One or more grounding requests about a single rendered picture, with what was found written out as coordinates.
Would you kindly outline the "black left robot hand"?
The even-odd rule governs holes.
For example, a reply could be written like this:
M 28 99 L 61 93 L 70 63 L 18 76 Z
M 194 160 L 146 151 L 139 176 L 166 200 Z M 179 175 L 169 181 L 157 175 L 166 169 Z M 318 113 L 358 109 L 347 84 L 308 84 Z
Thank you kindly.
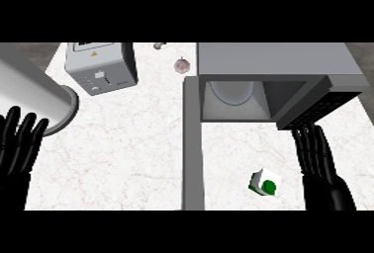
M 19 122 L 21 108 L 13 106 L 0 115 L 0 211 L 25 209 L 31 171 L 37 160 L 49 120 L 37 122 L 28 113 Z

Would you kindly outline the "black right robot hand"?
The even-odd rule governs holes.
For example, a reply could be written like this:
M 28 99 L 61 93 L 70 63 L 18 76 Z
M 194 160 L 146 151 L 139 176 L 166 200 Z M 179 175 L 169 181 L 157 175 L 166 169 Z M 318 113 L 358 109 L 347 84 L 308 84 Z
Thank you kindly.
M 309 124 L 293 130 L 303 173 L 308 211 L 355 211 L 344 180 L 336 173 L 328 141 L 321 126 Z

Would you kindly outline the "white and green milk carton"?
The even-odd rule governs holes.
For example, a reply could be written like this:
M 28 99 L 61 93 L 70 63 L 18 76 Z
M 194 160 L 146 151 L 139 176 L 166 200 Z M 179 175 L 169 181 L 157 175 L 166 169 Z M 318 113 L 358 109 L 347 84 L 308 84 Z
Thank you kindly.
M 281 186 L 281 176 L 268 169 L 251 174 L 248 189 L 254 191 L 260 196 L 278 195 Z

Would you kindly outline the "grey microwave door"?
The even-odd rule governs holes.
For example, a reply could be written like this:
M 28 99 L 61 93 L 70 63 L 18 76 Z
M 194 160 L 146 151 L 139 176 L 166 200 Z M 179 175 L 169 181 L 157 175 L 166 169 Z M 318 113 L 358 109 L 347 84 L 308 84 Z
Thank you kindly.
M 198 78 L 183 83 L 183 210 L 204 210 Z

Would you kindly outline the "grey microwave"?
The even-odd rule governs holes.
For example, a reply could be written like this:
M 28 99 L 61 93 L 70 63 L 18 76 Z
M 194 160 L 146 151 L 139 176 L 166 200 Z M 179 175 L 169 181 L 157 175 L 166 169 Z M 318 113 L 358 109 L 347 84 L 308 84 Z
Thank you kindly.
M 201 42 L 197 77 L 206 123 L 274 123 L 279 130 L 316 123 L 370 87 L 342 42 Z M 211 81 L 251 81 L 250 100 L 225 104 Z

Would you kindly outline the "glass microwave turntable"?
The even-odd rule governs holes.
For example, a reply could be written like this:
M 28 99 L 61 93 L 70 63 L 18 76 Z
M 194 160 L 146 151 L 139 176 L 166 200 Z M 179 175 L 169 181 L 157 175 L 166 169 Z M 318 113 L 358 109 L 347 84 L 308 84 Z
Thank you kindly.
M 240 106 L 251 98 L 254 83 L 251 81 L 211 81 L 210 88 L 225 104 Z

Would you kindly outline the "large silver cylinder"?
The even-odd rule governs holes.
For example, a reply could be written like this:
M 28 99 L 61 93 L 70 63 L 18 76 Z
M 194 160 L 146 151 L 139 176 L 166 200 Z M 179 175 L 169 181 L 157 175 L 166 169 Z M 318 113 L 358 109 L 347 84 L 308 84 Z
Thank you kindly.
M 58 133 L 70 124 L 78 110 L 78 96 L 61 85 L 21 51 L 0 42 L 0 114 L 13 106 L 21 107 L 21 117 L 37 114 L 49 119 L 44 136 Z

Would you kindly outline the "grey toaster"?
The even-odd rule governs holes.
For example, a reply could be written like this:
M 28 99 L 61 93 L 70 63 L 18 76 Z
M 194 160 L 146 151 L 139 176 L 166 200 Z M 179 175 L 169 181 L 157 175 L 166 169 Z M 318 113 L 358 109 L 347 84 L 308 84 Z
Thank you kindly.
M 138 85 L 138 68 L 130 42 L 70 42 L 65 72 L 90 96 Z

